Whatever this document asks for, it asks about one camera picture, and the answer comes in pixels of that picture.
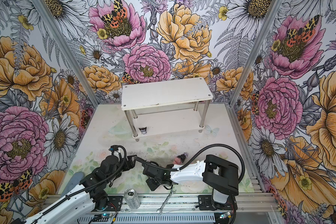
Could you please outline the black white kuromi toy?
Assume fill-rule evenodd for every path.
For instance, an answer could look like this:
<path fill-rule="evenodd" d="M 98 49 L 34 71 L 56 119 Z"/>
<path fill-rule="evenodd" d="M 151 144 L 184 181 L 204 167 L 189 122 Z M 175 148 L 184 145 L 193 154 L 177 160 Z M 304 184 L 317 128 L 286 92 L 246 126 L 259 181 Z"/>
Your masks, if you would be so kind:
<path fill-rule="evenodd" d="M 139 128 L 140 132 L 142 135 L 146 135 L 147 134 L 147 127 L 142 127 L 142 128 Z"/>

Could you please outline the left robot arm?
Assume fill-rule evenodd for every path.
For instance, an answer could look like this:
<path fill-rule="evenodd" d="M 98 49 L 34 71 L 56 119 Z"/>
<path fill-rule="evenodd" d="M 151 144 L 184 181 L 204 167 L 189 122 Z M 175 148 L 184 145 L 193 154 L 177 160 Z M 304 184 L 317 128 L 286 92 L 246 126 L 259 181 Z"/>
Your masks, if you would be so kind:
<path fill-rule="evenodd" d="M 122 172 L 135 166 L 135 155 L 118 158 L 110 155 L 101 165 L 84 177 L 69 193 L 63 195 L 58 201 L 47 207 L 42 212 L 20 220 L 14 220 L 13 224 L 59 224 L 75 221 L 81 215 L 92 211 L 105 211 L 113 209 L 117 212 L 117 206 L 110 202 L 105 188 Z"/>

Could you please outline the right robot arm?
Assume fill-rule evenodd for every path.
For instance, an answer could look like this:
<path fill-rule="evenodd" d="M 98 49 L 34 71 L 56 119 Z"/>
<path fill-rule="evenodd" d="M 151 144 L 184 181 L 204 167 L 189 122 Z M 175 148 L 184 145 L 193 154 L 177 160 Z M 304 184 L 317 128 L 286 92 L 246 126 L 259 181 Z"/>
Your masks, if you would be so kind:
<path fill-rule="evenodd" d="M 186 167 L 173 164 L 171 168 L 163 168 L 145 160 L 141 164 L 151 191 L 155 191 L 159 186 L 190 186 L 204 183 L 212 188 L 212 199 L 219 204 L 225 204 L 228 198 L 239 194 L 238 165 L 215 155 L 207 155 L 205 160 Z"/>

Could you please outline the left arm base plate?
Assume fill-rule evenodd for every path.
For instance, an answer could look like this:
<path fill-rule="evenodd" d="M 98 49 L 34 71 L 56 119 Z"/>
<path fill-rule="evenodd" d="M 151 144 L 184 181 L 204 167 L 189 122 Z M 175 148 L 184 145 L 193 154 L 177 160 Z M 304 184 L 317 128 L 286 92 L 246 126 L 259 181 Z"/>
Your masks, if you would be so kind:
<path fill-rule="evenodd" d="M 108 196 L 103 202 L 103 207 L 101 211 L 109 212 L 109 211 L 121 211 L 121 206 L 123 204 L 123 196 Z"/>

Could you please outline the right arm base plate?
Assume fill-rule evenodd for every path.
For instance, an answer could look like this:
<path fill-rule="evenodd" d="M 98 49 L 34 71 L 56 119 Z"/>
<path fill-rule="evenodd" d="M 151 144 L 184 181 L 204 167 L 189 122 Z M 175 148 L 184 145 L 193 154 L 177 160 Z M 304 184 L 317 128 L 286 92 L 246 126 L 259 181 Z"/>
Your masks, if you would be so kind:
<path fill-rule="evenodd" d="M 200 211 L 236 211 L 238 209 L 235 196 L 229 196 L 227 202 L 222 204 L 214 202 L 212 195 L 199 195 L 198 206 Z"/>

